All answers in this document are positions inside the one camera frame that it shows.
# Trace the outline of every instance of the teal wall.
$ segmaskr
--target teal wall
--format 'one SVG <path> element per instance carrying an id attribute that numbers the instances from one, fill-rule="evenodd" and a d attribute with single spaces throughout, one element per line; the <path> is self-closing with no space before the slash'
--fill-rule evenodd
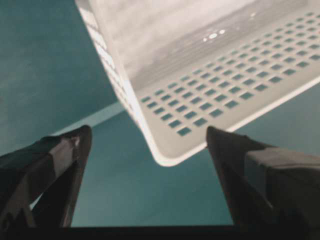
<path id="1" fill-rule="evenodd" d="M 73 0 L 0 0 L 0 154 L 116 101 Z"/>
<path id="2" fill-rule="evenodd" d="M 237 132 L 320 155 L 320 85 Z M 175 167 L 157 165 L 126 113 L 93 128 L 93 146 L 74 226 L 231 224 L 217 174 L 205 149 Z"/>

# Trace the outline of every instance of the basket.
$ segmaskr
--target basket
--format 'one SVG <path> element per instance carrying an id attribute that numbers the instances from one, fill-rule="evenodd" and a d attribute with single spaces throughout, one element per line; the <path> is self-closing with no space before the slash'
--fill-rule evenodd
<path id="1" fill-rule="evenodd" d="M 318 0 L 76 3 L 162 166 L 204 149 L 208 126 L 235 131 L 320 82 Z"/>

